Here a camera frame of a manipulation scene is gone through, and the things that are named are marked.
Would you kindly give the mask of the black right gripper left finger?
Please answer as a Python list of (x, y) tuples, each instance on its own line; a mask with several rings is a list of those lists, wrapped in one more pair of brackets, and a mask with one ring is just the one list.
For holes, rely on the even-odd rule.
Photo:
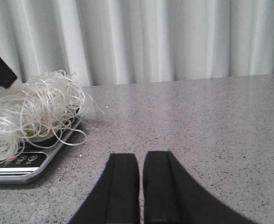
[(134, 154), (110, 154), (105, 169), (70, 224), (138, 224), (139, 168)]

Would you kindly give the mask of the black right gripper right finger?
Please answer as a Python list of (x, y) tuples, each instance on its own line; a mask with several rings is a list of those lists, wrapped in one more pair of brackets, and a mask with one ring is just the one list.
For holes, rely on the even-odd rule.
[(143, 169), (146, 224), (251, 224), (212, 196), (170, 151), (147, 153)]

